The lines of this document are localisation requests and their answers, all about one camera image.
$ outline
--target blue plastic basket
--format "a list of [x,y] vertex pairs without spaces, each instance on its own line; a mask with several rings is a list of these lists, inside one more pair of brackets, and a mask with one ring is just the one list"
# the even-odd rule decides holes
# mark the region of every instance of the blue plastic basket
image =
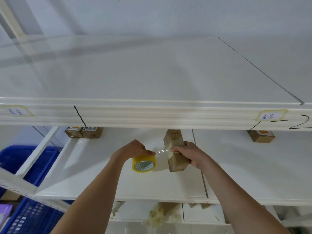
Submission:
[[[2,150],[0,166],[16,173],[35,148],[36,146],[10,146]],[[47,147],[24,179],[39,186],[58,155],[59,152],[55,147]],[[60,211],[24,198],[1,234],[50,233],[62,216],[63,213]]]

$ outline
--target white sticker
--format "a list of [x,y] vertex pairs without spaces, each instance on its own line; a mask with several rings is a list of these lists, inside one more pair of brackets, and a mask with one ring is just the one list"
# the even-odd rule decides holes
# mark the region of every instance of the white sticker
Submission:
[[264,110],[258,114],[255,121],[279,121],[283,119],[287,112],[287,109]]
[[272,131],[270,130],[257,130],[256,131],[259,135],[267,135],[267,136],[274,136]]
[[67,127],[66,130],[77,130],[79,131],[81,127],[79,126],[73,126],[73,127]]
[[33,117],[34,115],[27,107],[21,105],[6,105],[2,108],[13,117]]
[[96,131],[97,127],[84,127],[82,130],[87,130],[87,131]]

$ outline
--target forearm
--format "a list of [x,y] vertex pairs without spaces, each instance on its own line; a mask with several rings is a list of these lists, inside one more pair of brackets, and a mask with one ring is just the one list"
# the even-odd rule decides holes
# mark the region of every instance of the forearm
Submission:
[[105,233],[124,162],[118,155],[112,155],[51,233]]
[[289,234],[208,155],[199,167],[237,234]]

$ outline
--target purple package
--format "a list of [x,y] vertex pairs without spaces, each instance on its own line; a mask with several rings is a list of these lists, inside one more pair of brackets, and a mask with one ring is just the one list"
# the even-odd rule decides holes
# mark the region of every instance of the purple package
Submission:
[[10,212],[12,210],[13,205],[11,204],[0,204],[0,227],[6,221]]

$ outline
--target yellow tape roll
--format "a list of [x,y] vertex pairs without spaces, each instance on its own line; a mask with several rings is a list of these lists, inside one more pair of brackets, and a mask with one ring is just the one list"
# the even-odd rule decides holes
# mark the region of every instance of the yellow tape roll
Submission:
[[132,170],[137,173],[147,173],[156,167],[155,156],[139,156],[132,158]]

